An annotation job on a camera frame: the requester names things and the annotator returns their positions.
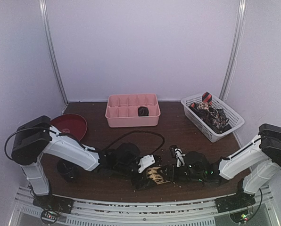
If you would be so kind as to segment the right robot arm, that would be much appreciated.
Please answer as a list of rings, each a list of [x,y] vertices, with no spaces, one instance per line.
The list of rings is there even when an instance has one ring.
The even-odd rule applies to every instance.
[[[196,151],[183,154],[175,145],[170,146],[170,153],[177,163],[165,165],[158,172],[171,182],[199,181],[220,185],[257,165],[238,182],[236,194],[215,200],[217,211],[227,212],[255,204],[256,192],[281,171],[281,127],[262,124],[259,133],[247,145],[214,163],[209,163],[204,154]]]

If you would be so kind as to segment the leopard print tie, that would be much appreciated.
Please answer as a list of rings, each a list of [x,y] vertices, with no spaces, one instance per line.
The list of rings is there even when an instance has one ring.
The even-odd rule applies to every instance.
[[[160,166],[150,167],[146,169],[146,177],[155,182],[157,185],[170,183],[169,179],[166,179]]]

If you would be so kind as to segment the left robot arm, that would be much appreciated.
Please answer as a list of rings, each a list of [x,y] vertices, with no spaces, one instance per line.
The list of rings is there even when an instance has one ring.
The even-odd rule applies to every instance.
[[[142,176],[149,167],[161,162],[154,153],[141,156],[133,143],[123,143],[118,148],[111,146],[100,150],[82,144],[74,135],[61,132],[51,125],[50,118],[40,116],[9,135],[4,144],[6,157],[20,165],[31,185],[33,204],[44,210],[70,211],[73,200],[60,198],[52,193],[51,182],[45,176],[41,155],[50,154],[60,158],[61,174],[67,179],[74,176],[77,167],[85,171]]]

